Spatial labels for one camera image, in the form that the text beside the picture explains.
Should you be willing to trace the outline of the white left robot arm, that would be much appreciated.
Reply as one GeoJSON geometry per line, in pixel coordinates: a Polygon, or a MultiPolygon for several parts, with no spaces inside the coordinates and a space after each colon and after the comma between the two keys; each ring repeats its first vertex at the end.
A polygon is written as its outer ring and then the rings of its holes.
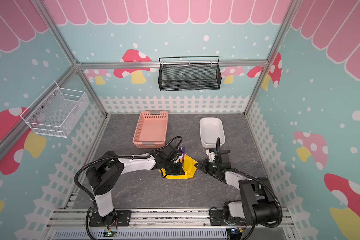
{"type": "Polygon", "coordinates": [[[182,163],[185,154],[180,148],[182,141],[181,136],[176,136],[163,147],[146,151],[142,155],[117,155],[108,151],[100,159],[84,165],[76,172],[75,185],[87,193],[93,203],[85,218],[86,232],[91,240],[95,238],[89,229],[90,216],[98,216],[110,233],[110,226],[119,220],[111,190],[121,175],[141,170],[159,170],[162,178],[185,174],[182,163]]]}

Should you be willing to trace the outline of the yellow paper napkin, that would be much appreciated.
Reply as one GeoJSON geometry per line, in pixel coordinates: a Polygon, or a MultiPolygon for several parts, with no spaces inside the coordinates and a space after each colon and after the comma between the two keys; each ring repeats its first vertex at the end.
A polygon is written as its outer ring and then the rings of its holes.
{"type": "Polygon", "coordinates": [[[195,164],[197,164],[198,162],[192,159],[191,157],[189,157],[188,155],[185,155],[181,163],[182,163],[182,170],[185,172],[183,175],[176,175],[176,176],[168,175],[166,173],[166,170],[164,169],[159,169],[159,171],[163,174],[163,176],[166,179],[170,179],[170,180],[181,180],[181,179],[192,178],[197,170],[195,164]]]}

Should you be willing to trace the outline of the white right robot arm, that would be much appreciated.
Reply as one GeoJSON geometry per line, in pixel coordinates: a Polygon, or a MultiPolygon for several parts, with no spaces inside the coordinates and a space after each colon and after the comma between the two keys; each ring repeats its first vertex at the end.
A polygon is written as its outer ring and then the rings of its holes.
{"type": "Polygon", "coordinates": [[[280,201],[266,177],[253,177],[232,168],[230,151],[220,149],[220,139],[216,147],[207,151],[208,158],[196,167],[218,181],[239,190],[240,200],[228,201],[223,207],[209,209],[211,225],[227,225],[228,240],[247,240],[256,226],[276,228],[283,220],[280,201]]]}

